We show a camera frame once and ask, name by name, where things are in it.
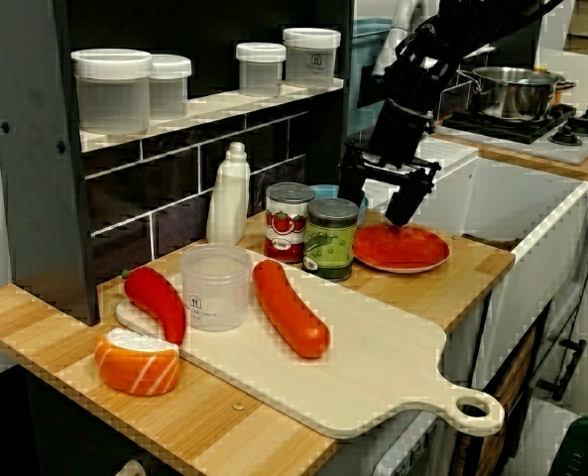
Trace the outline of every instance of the cooking pot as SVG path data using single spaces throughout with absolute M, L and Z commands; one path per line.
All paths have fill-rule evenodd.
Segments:
M 485 66 L 457 72 L 474 84 L 472 109 L 506 121 L 544 119 L 551 110 L 553 95 L 576 86 L 554 72 L 517 67 Z

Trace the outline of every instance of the cutting board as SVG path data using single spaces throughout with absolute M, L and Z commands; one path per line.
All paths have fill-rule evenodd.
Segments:
M 248 251 L 254 265 L 264 256 Z M 491 396 L 445 380 L 437 363 L 446 335 L 436 324 L 284 265 L 294 290 L 331 331 L 322 357 L 295 354 L 251 291 L 245 322 L 225 332 L 188 330 L 181 356 L 315 431 L 352 438 L 407 410 L 434 412 L 458 430 L 497 432 L 504 412 Z M 181 292 L 180 274 L 170 277 Z M 127 300 L 117 318 L 141 334 L 161 327 Z M 486 413 L 468 416 L 459 406 Z

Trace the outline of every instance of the sink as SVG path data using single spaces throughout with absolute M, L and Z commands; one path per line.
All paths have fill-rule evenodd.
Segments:
M 392 188 L 386 185 L 386 194 L 380 193 L 384 186 L 367 181 L 364 187 L 373 207 L 382 212 L 386 211 Z M 492 292 L 472 387 L 483 389 L 487 385 L 544 306 L 570 278 L 587 204 L 588 182 L 474 156 L 444 168 L 434 191 L 415 213 L 413 222 L 451 235 L 509 242 L 516 255 L 514 265 Z M 465 352 L 466 358 L 468 342 L 476 339 L 472 325 L 478 325 L 481 307 L 475 306 L 467 325 L 465 321 L 462 324 L 465 330 L 460 333 L 465 343 L 458 352 Z M 462 375 L 446 378 L 464 380 Z

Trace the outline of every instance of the pot handle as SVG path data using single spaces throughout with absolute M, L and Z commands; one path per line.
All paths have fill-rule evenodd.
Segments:
M 577 82 L 573 82 L 573 81 L 558 81 L 555 84 L 555 90 L 556 90 L 556 92 L 558 92 L 558 91 L 565 91 L 565 90 L 571 89 L 572 87 L 575 87 L 577 85 L 578 85 L 578 83 Z
M 460 76 L 467 77 L 472 81 L 472 85 L 474 86 L 474 92 L 476 94 L 482 94 L 483 90 L 481 89 L 481 83 L 474 77 L 474 73 L 472 71 L 464 71 L 463 69 L 457 69 L 456 73 Z

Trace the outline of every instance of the shelf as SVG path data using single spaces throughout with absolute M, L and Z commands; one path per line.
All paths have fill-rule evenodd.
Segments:
M 343 79 L 333 79 L 333 84 L 330 87 L 315 89 L 293 87 L 282 83 L 281 95 L 277 97 L 253 97 L 240 94 L 239 91 L 229 91 L 190 99 L 186 104 L 188 113 L 184 117 L 166 121 L 151 120 L 151 127 L 142 134 L 102 136 L 80 130 L 81 152 L 97 151 L 127 142 L 159 136 L 167 132 L 189 129 L 190 127 L 199 126 L 208 122 L 307 99 L 319 94 L 342 89 L 343 86 Z

